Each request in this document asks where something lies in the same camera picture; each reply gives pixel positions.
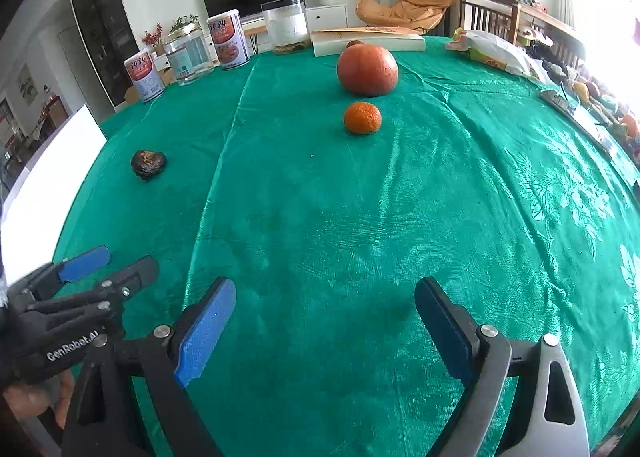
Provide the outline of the person's left hand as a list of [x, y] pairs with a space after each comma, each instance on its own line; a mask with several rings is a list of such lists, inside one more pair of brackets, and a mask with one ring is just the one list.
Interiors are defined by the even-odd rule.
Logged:
[[60, 388], [58, 399], [54, 401], [44, 388], [44, 385], [11, 385], [2, 393], [10, 410], [17, 419], [26, 419], [42, 415], [49, 407], [54, 411], [56, 423], [65, 428], [70, 399], [75, 388], [73, 373], [67, 369], [55, 378]]

